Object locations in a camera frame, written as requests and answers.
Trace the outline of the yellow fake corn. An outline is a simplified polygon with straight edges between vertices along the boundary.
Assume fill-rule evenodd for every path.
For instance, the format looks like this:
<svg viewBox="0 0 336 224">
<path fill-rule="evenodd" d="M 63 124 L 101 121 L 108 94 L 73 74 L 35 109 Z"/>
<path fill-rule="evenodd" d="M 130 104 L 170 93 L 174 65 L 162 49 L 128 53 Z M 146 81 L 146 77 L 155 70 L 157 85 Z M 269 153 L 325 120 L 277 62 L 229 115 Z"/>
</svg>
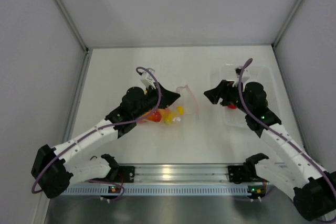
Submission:
<svg viewBox="0 0 336 224">
<path fill-rule="evenodd" d="M 184 115 L 184 109 L 182 106 L 177 106 L 174 109 L 165 109 L 165 116 L 162 117 L 165 125 L 173 125 L 181 121 L 181 117 Z"/>
</svg>

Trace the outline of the clear zip top bag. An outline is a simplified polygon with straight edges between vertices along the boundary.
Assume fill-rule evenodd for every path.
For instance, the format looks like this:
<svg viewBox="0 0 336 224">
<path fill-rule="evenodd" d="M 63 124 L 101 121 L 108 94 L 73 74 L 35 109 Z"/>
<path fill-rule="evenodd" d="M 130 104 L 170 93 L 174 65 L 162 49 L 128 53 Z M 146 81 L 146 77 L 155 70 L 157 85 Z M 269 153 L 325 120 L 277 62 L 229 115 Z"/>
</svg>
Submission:
<svg viewBox="0 0 336 224">
<path fill-rule="evenodd" d="M 175 92 L 178 93 L 180 97 L 172 105 L 166 109 L 157 109 L 146 119 L 140 120 L 139 123 L 155 123 L 172 126 L 180 123 L 186 117 L 198 115 L 198 101 L 188 84 L 177 87 Z"/>
</svg>

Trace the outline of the red fake apple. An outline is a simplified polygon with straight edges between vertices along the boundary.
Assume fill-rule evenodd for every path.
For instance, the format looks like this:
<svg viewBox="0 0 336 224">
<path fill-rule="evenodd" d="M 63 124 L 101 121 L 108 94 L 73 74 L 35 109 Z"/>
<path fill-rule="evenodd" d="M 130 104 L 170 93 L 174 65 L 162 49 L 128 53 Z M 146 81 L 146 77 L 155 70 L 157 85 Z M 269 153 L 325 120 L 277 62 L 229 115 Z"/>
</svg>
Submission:
<svg viewBox="0 0 336 224">
<path fill-rule="evenodd" d="M 233 109 L 233 110 L 236 109 L 236 107 L 235 107 L 233 104 L 230 104 L 230 105 L 228 105 L 227 107 L 228 107 L 229 109 Z"/>
</svg>

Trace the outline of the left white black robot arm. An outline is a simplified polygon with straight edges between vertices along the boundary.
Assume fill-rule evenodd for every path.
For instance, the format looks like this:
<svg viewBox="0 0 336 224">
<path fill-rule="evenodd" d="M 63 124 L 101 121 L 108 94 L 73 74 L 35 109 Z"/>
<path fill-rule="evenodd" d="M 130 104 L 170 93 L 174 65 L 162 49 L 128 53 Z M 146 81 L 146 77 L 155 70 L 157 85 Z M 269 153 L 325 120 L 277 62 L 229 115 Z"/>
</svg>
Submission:
<svg viewBox="0 0 336 224">
<path fill-rule="evenodd" d="M 157 109 L 166 109 L 180 94 L 162 86 L 145 90 L 129 88 L 120 105 L 98 124 L 62 144 L 39 148 L 31 174 L 34 187 L 39 186 L 47 198 L 61 195 L 70 185 L 98 180 L 112 182 L 119 174 L 119 164 L 109 154 L 89 158 L 89 154 L 106 143 L 115 141 L 136 127 L 142 116 Z"/>
</svg>

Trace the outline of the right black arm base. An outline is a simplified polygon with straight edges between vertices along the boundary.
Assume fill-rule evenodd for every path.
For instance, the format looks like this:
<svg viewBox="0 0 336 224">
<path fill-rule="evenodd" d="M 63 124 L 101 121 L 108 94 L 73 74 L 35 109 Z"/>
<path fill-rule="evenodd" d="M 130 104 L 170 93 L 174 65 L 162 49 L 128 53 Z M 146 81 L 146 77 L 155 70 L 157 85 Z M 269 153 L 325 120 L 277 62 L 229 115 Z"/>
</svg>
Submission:
<svg viewBox="0 0 336 224">
<path fill-rule="evenodd" d="M 234 184 L 261 182 L 262 179 L 256 175 L 253 167 L 248 165 L 228 166 L 229 181 Z"/>
</svg>

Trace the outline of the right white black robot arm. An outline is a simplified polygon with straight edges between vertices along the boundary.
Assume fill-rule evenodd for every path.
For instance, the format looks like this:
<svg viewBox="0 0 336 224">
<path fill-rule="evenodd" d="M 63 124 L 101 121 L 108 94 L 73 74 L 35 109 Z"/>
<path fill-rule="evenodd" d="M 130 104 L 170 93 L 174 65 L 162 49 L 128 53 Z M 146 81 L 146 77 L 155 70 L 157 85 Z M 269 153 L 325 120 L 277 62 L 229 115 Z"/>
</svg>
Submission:
<svg viewBox="0 0 336 224">
<path fill-rule="evenodd" d="M 317 164 L 293 140 L 279 117 L 268 107 L 262 84 L 249 82 L 245 87 L 222 80 L 204 92 L 212 104 L 233 105 L 245 113 L 247 126 L 270 146 L 286 165 L 283 170 L 263 153 L 246 158 L 243 175 L 250 180 L 265 179 L 285 193 L 307 221 L 335 210 L 335 172 Z"/>
</svg>

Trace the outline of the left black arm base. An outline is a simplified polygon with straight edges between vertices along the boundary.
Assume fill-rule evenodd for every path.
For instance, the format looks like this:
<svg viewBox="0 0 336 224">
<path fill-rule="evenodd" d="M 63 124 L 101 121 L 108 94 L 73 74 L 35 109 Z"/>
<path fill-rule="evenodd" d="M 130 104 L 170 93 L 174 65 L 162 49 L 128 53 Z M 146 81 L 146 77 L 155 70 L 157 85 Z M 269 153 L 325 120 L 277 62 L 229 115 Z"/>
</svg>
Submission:
<svg viewBox="0 0 336 224">
<path fill-rule="evenodd" d="M 103 178 L 94 178 L 100 182 L 113 182 L 113 183 L 133 183 L 135 176 L 135 167 L 128 165 L 121 165 L 118 168 L 112 168 L 111 171 Z"/>
</svg>

